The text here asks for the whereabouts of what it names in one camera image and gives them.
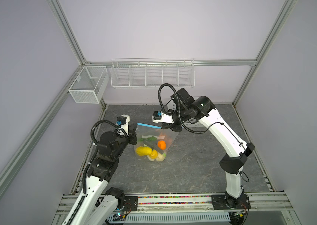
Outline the yellow toy banana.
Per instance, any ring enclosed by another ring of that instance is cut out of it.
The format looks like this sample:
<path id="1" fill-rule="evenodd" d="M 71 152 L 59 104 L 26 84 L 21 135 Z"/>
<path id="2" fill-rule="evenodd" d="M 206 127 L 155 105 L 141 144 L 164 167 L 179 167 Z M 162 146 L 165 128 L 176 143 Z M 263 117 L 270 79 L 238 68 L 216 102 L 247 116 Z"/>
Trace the yellow toy banana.
<path id="1" fill-rule="evenodd" d="M 136 148 L 136 154 L 141 157 L 151 155 L 152 151 L 153 151 L 152 148 L 147 146 L 140 146 Z"/>

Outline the green leafy toy vegetable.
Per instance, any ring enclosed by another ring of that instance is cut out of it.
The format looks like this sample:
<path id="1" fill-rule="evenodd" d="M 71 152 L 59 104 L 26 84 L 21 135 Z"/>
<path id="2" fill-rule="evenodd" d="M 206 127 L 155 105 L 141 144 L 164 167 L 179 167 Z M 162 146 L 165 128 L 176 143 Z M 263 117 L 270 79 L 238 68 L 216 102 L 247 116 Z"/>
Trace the green leafy toy vegetable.
<path id="1" fill-rule="evenodd" d="M 148 136 L 148 137 L 142 137 L 138 139 L 138 142 L 143 142 L 143 141 L 157 142 L 158 138 L 156 136 Z"/>

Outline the dark green toy cucumber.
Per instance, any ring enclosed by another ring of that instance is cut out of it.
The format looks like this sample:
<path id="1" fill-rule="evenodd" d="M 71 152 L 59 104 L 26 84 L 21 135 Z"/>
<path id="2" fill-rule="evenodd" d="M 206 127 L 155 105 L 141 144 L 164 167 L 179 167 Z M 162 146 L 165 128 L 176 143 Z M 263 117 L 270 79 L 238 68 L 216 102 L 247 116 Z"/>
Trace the dark green toy cucumber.
<path id="1" fill-rule="evenodd" d="M 144 140 L 144 141 L 143 141 L 143 144 L 144 144 L 145 146 L 148 146 L 148 147 L 152 148 L 153 150 L 156 150 L 158 153 L 160 153 L 160 154 L 162 154 L 162 155 L 165 153 L 163 150 L 161 150 L 161 149 L 157 146 L 157 144 L 156 144 L 155 142 L 151 142 L 151 141 L 148 141 L 148 140 Z"/>

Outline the clear zip top bag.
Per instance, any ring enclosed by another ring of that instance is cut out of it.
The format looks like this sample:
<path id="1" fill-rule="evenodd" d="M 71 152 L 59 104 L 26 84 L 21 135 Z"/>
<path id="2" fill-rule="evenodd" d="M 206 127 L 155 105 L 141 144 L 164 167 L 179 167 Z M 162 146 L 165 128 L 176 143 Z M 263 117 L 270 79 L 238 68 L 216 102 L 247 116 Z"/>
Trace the clear zip top bag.
<path id="1" fill-rule="evenodd" d="M 135 154 L 138 157 L 147 158 L 151 162 L 162 162 L 166 159 L 170 147 L 178 134 L 178 132 L 170 129 L 138 123 Z"/>

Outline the yellow toy lemon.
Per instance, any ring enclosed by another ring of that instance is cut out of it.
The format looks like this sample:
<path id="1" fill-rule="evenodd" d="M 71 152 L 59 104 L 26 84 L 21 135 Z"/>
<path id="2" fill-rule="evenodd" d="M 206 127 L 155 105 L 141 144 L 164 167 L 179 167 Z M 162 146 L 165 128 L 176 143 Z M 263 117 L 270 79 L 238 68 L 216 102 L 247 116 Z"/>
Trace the yellow toy lemon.
<path id="1" fill-rule="evenodd" d="M 158 152 L 156 150 L 153 150 L 151 154 L 149 155 L 149 158 L 154 161 L 157 158 L 157 156 L 158 156 Z"/>

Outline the orange toy carrot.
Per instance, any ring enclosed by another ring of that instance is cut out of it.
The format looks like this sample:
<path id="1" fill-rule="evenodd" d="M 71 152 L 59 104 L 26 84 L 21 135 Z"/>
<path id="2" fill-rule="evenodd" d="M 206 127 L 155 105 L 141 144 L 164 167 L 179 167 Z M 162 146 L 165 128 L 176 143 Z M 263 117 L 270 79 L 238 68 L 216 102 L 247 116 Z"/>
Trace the orange toy carrot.
<path id="1" fill-rule="evenodd" d="M 166 149 L 166 142 L 164 140 L 160 140 L 158 141 L 157 146 L 159 149 L 164 151 Z"/>

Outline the beige round toy bun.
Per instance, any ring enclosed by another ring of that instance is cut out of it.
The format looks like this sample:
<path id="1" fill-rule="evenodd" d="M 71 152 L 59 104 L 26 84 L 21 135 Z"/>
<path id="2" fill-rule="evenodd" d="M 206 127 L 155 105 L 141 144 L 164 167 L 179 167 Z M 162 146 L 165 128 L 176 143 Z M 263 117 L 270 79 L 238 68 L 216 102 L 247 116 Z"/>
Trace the beige round toy bun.
<path id="1" fill-rule="evenodd" d="M 165 160 L 165 158 L 166 158 L 166 154 L 160 154 L 160 153 L 158 153 L 158 154 L 157 154 L 157 157 L 155 158 L 155 160 L 158 161 L 158 162 L 162 162 L 162 161 Z"/>

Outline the white plastic perforated basket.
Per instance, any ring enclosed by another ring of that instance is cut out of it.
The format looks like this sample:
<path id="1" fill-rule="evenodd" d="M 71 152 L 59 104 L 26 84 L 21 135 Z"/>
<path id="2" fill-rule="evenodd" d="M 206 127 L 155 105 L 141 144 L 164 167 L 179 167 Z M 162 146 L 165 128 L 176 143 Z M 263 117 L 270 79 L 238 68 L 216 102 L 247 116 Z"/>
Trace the white plastic perforated basket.
<path id="1" fill-rule="evenodd" d="M 180 104 L 180 114 L 181 120 L 188 128 L 196 128 L 196 127 L 203 127 L 203 124 L 199 122 L 198 119 L 193 117 L 192 115 L 188 114 L 188 111 L 192 108 L 191 104 L 185 105 L 183 102 Z M 178 129 L 181 126 L 180 120 L 178 119 L 178 113 L 172 116 L 173 124 L 172 127 Z"/>

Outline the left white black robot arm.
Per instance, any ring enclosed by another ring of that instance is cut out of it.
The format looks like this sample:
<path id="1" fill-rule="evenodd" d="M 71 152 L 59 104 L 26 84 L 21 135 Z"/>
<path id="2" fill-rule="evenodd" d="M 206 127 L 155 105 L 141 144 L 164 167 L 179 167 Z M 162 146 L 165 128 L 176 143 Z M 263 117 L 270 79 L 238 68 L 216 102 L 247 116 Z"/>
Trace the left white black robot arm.
<path id="1" fill-rule="evenodd" d="M 137 124 L 129 122 L 129 115 L 123 114 L 116 122 L 100 120 L 93 125 L 90 136 L 94 153 L 84 168 L 79 197 L 63 224 L 102 225 L 115 210 L 124 207 L 123 190 L 105 189 L 119 165 L 119 157 L 129 144 L 137 143 Z"/>

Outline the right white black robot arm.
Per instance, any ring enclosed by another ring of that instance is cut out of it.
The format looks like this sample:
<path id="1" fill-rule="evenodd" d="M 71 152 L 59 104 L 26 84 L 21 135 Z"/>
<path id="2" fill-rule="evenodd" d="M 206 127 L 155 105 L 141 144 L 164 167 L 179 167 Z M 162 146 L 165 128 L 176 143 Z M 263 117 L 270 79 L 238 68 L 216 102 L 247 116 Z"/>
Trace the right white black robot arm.
<path id="1" fill-rule="evenodd" d="M 160 94 L 164 87 L 173 91 L 171 100 L 176 105 L 174 110 L 165 109 Z M 184 88 L 177 91 L 168 83 L 161 85 L 158 92 L 161 109 L 153 113 L 153 122 L 161 122 L 162 129 L 175 132 L 183 129 L 193 134 L 211 132 L 226 151 L 219 162 L 226 174 L 226 205 L 235 209 L 247 202 L 248 197 L 242 186 L 242 172 L 247 158 L 256 148 L 254 144 L 244 141 L 233 131 L 208 97 L 194 99 Z"/>

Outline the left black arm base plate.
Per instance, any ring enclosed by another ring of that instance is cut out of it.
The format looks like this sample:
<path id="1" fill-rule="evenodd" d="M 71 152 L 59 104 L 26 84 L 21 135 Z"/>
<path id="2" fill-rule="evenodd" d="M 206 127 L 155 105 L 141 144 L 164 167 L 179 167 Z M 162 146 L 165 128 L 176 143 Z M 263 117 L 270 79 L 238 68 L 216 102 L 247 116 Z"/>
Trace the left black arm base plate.
<path id="1" fill-rule="evenodd" d="M 114 209 L 117 212 L 135 212 L 138 208 L 138 196 L 119 197 L 118 205 Z"/>

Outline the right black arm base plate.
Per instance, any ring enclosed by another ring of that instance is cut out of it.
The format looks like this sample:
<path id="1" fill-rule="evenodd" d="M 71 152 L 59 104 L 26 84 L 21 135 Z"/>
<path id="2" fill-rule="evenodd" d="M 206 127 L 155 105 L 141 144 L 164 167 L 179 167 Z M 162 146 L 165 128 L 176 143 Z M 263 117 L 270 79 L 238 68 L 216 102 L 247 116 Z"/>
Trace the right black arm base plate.
<path id="1" fill-rule="evenodd" d="M 238 198 L 233 198 L 227 194 L 217 194 L 211 196 L 212 205 L 215 210 L 249 210 L 251 205 L 247 195 L 241 194 Z"/>

